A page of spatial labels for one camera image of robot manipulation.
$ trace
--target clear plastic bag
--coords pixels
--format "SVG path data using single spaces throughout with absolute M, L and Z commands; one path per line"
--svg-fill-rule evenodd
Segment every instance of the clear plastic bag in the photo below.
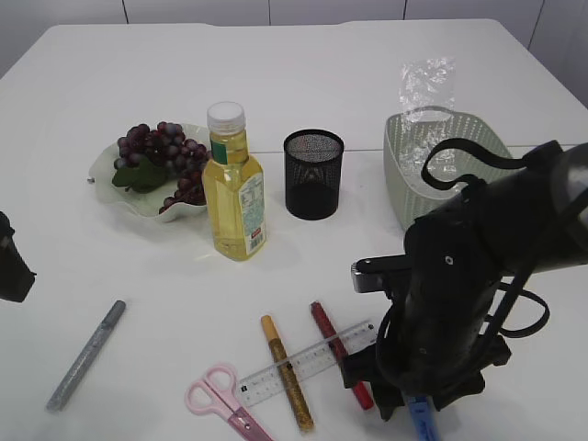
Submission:
M 453 118 L 450 113 L 423 110 L 423 107 L 438 106 L 453 110 L 455 72 L 453 58 L 408 62 L 401 69 L 402 132 L 404 139 L 412 141 L 402 146 L 399 164 L 406 179 L 421 192 L 434 191 L 421 179 L 421 169 L 431 150 L 448 138 L 446 127 Z M 417 133 L 419 122 L 437 120 L 439 124 L 427 125 L 426 133 Z M 429 171 L 443 180 L 454 179 L 457 174 L 454 152 L 447 150 L 437 155 L 429 163 Z

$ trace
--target green leaf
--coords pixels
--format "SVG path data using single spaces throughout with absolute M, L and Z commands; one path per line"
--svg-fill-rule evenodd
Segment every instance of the green leaf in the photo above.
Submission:
M 149 193 L 167 181 L 167 169 L 154 165 L 147 158 L 141 159 L 136 170 L 137 178 L 131 187 L 137 193 Z
M 137 179 L 137 169 L 135 168 L 120 168 L 112 176 L 112 185 L 114 187 L 129 187 L 132 186 Z

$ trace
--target robotic arm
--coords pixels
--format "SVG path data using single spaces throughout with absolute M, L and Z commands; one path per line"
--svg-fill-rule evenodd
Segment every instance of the robotic arm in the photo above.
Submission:
M 15 231 L 8 217 L 0 211 L 0 299 L 21 302 L 35 283 L 12 240 Z
M 427 164 L 449 148 L 520 171 L 491 184 L 473 175 L 442 182 Z M 503 336 L 529 336 L 548 321 L 547 304 L 524 290 L 531 274 L 588 262 L 588 144 L 564 152 L 551 141 L 514 160 L 471 141 L 447 140 L 429 155 L 423 179 L 438 189 L 467 186 L 415 221 L 404 237 L 404 255 L 352 266 L 357 292 L 384 291 L 392 305 L 377 342 L 347 357 L 342 373 L 346 387 L 371 383 L 385 420 L 403 405 L 402 392 L 430 395 L 437 410 L 481 393 L 481 370 L 502 366 L 511 355 Z M 513 282 L 503 283 L 504 276 L 514 276 Z M 506 293 L 492 317 L 498 290 Z M 518 296 L 545 312 L 525 329 L 506 330 Z M 488 327 L 480 334 L 484 322 Z

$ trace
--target pink scissors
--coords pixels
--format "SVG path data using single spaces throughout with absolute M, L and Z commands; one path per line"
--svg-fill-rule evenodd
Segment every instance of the pink scissors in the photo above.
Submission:
M 230 384 L 223 388 L 212 377 L 215 373 L 227 374 Z M 243 438 L 249 441 L 273 441 L 266 431 L 257 423 L 249 412 L 235 397 L 237 386 L 237 371 L 228 364 L 219 363 L 206 371 L 204 376 L 194 381 L 186 392 L 186 407 L 195 415 L 216 413 L 229 423 Z M 196 390 L 202 390 L 210 398 L 210 403 L 202 403 L 194 397 Z

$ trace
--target cooking oil bottle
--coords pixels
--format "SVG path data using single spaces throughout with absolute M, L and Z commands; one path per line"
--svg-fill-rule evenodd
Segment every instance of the cooking oil bottle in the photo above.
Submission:
M 245 112 L 237 103 L 209 108 L 212 159 L 202 174 L 214 246 L 246 260 L 266 241 L 264 171 L 249 154 Z

